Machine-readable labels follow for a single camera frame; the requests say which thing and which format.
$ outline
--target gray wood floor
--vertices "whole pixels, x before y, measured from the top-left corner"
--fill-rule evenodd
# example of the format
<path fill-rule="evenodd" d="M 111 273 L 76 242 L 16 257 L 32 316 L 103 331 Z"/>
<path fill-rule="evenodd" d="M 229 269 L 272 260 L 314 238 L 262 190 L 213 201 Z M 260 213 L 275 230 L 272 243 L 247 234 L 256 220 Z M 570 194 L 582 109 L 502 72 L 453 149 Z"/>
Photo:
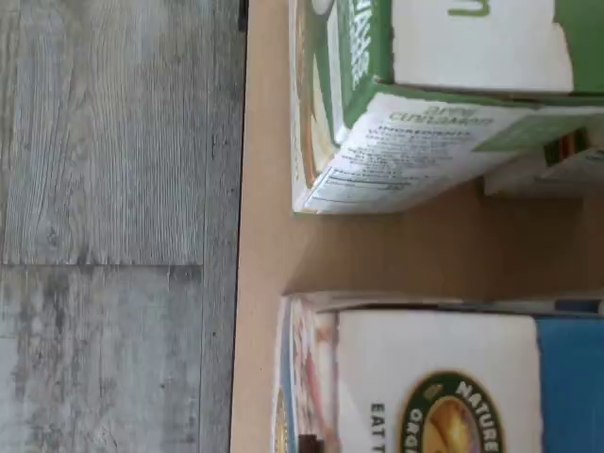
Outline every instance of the gray wood floor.
<path fill-rule="evenodd" d="M 238 12 L 0 1 L 0 453 L 227 451 Z"/>

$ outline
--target green stripe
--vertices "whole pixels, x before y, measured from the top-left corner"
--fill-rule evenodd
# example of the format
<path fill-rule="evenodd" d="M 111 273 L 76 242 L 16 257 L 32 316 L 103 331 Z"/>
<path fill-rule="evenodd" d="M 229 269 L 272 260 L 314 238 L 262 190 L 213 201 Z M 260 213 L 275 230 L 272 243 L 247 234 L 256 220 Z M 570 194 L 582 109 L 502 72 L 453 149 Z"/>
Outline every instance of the green stripe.
<path fill-rule="evenodd" d="M 306 6 L 307 14 L 307 43 L 309 44 L 309 50 L 306 52 L 307 56 L 307 80 L 310 83 L 309 102 L 312 103 L 312 112 L 316 117 L 316 107 L 314 106 L 313 89 L 314 80 L 312 77 L 312 65 L 313 58 L 316 58 L 317 69 L 319 71 L 319 83 L 321 85 L 321 94 L 323 97 L 323 104 L 325 105 L 327 122 L 329 123 L 329 130 L 333 131 L 332 124 L 332 107 L 331 107 L 331 87 L 329 82 L 329 49 L 327 42 L 327 19 L 331 12 L 331 8 L 327 13 L 322 16 L 315 14 L 312 7 L 312 2 L 309 0 L 298 0 L 303 1 Z"/>
<path fill-rule="evenodd" d="M 350 10 L 348 0 L 337 0 L 338 2 L 338 29 L 340 33 L 340 68 L 342 74 L 342 104 L 344 111 L 353 101 L 354 91 L 352 89 L 352 75 L 350 62 L 350 41 L 348 40 L 348 18 Z"/>
<path fill-rule="evenodd" d="M 393 6 L 392 0 L 374 4 L 374 41 L 372 45 L 372 74 L 382 83 L 394 82 L 393 66 Z"/>
<path fill-rule="evenodd" d="M 585 126 L 591 115 L 530 115 L 481 144 L 477 151 L 515 151 L 545 146 Z"/>
<path fill-rule="evenodd" d="M 557 0 L 556 22 L 568 43 L 575 92 L 604 94 L 604 1 Z"/>

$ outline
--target organic logo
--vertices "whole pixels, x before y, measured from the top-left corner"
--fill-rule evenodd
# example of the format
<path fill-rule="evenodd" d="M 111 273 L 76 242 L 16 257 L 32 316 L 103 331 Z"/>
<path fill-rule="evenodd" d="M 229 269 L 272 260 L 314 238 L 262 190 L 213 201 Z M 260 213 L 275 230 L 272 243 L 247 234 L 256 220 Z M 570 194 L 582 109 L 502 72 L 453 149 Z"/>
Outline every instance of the organic logo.
<path fill-rule="evenodd" d="M 475 380 L 435 373 L 422 380 L 403 412 L 401 453 L 505 452 L 495 405 Z"/>

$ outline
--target wood grain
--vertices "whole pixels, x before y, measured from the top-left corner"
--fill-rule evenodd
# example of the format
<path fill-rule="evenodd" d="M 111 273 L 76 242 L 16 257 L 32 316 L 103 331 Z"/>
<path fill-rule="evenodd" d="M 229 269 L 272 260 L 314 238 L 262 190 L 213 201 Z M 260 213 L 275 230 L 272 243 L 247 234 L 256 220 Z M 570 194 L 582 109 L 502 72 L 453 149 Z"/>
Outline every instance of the wood grain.
<path fill-rule="evenodd" d="M 5 269 L 0 451 L 198 451 L 198 267 Z"/>
<path fill-rule="evenodd" d="M 206 3 L 23 0 L 4 263 L 202 262 Z"/>
<path fill-rule="evenodd" d="M 12 144 L 18 46 L 18 2 L 3 3 L 0 7 L 0 250 L 4 242 L 8 198 L 8 156 Z"/>
<path fill-rule="evenodd" d="M 246 39 L 239 0 L 206 3 L 212 42 L 204 263 L 200 440 L 202 453 L 229 451 Z"/>

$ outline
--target blue panel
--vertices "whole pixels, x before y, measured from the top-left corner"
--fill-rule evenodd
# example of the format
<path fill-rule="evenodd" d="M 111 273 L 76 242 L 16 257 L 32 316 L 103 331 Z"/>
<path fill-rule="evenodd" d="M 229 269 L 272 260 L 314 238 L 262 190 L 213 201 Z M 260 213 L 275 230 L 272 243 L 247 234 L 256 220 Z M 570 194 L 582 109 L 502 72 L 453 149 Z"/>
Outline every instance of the blue panel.
<path fill-rule="evenodd" d="M 292 382 L 294 377 L 290 373 L 290 325 L 292 322 L 292 304 L 288 302 L 283 312 L 283 328 L 281 330 L 280 350 L 280 384 L 283 392 L 283 405 L 287 414 L 287 437 L 288 451 L 297 451 L 294 437 L 294 395 L 292 394 Z"/>
<path fill-rule="evenodd" d="M 538 319 L 545 453 L 604 452 L 604 320 Z"/>

